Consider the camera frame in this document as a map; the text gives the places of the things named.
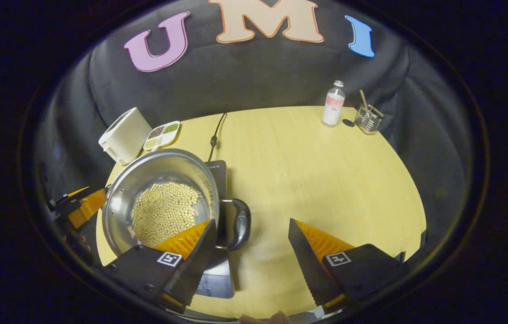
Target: black coaster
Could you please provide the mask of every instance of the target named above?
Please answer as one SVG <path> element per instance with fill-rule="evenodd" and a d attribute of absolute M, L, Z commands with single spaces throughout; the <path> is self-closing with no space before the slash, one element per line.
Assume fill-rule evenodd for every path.
<path fill-rule="evenodd" d="M 344 125 L 346 126 L 350 126 L 350 127 L 354 127 L 354 123 L 353 121 L 350 121 L 349 119 L 342 119 L 342 123 L 344 123 Z"/>

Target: stainless steel pot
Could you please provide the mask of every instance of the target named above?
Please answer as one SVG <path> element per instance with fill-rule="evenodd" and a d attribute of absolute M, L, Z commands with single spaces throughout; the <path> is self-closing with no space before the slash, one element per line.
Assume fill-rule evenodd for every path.
<path fill-rule="evenodd" d="M 161 149 L 131 162 L 118 174 L 108 191 L 108 201 L 102 209 L 104 234 L 110 247 L 120 256 L 134 245 L 141 244 L 132 227 L 132 211 L 136 201 L 154 184 L 176 182 L 198 190 L 201 194 L 196 209 L 196 224 L 210 219 L 219 224 L 220 200 L 214 178 L 208 167 L 194 154 L 180 149 Z M 234 240 L 227 248 L 242 248 L 249 236 L 251 215 L 240 199 L 223 200 L 233 203 L 237 210 Z"/>

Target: wooden table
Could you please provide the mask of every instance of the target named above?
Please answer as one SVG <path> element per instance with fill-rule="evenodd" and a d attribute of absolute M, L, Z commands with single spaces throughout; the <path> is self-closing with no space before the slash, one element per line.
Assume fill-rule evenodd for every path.
<path fill-rule="evenodd" d="M 288 240 L 290 218 L 353 246 L 374 244 L 390 256 L 404 251 L 408 258 L 418 250 L 426 228 L 424 209 L 394 149 L 381 134 L 365 135 L 342 123 L 343 118 L 353 121 L 354 108 L 344 107 L 335 127 L 321 123 L 322 109 L 280 107 L 227 114 L 212 160 L 227 163 L 227 198 L 249 205 L 252 234 L 245 248 L 230 254 L 237 268 L 235 296 L 194 295 L 188 309 L 231 318 L 269 318 L 277 310 L 293 315 L 314 309 Z M 206 161 L 220 117 L 183 121 L 169 147 Z M 122 169 L 114 167 L 108 184 Z M 102 219 L 101 211 L 97 219 Z M 96 224 L 96 236 L 106 265 L 116 255 L 101 223 Z"/>

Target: hand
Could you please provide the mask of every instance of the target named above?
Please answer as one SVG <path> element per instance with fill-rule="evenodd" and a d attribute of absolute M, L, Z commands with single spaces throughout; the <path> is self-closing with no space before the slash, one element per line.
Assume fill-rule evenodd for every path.
<path fill-rule="evenodd" d="M 262 322 L 259 319 L 246 315 L 242 315 L 242 317 L 238 319 L 238 322 L 240 324 L 266 324 L 266 322 Z M 286 316 L 282 311 L 278 311 L 276 314 L 270 317 L 270 320 L 267 324 L 291 324 L 291 322 L 288 316 Z"/>
<path fill-rule="evenodd" d="M 78 242 L 80 243 L 83 243 L 85 242 L 85 236 L 84 235 L 76 235 L 76 239 L 78 240 Z M 62 238 L 62 240 L 64 240 L 64 242 L 66 242 L 66 236 L 64 236 Z M 85 250 L 87 250 L 88 252 L 91 250 L 90 246 L 89 245 L 84 245 L 83 246 L 85 248 Z"/>

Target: white appliance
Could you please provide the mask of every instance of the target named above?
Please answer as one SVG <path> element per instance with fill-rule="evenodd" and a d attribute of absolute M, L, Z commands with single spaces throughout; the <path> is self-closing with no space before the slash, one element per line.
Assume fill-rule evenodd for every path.
<path fill-rule="evenodd" d="M 132 162 L 152 128 L 138 108 L 134 107 L 118 117 L 98 140 L 104 152 L 124 165 Z"/>

